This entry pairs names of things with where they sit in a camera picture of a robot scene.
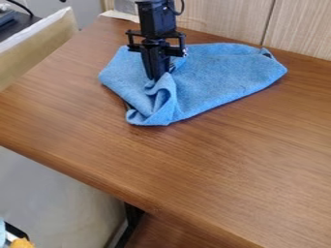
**cloth fold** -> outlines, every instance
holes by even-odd
[[[265,48],[205,44],[188,49],[188,57],[175,58],[170,73],[154,82],[139,53],[119,48],[99,80],[130,105],[129,123],[166,126],[251,95],[287,72]]]

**blue microfiber towel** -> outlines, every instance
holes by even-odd
[[[5,222],[0,218],[0,248],[4,247],[6,242]]]
[[[240,44],[188,46],[189,56],[158,82],[145,74],[139,53],[120,47],[99,80],[130,105],[127,121],[166,126],[251,95],[287,69],[265,48]]]

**table leg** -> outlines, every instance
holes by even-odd
[[[127,214],[128,227],[123,232],[115,248],[125,247],[130,237],[134,233],[136,226],[139,224],[142,215],[144,214],[144,211],[142,211],[141,209],[127,203],[125,203],[125,211]]]

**wooden table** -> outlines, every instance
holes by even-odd
[[[331,62],[272,49],[289,73],[271,87],[136,127],[97,79],[129,28],[99,18],[2,92],[0,144],[219,247],[330,247]]]

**yellow object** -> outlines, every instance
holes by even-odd
[[[26,240],[26,238],[23,238],[14,240],[11,244],[11,248],[35,248],[35,246]]]

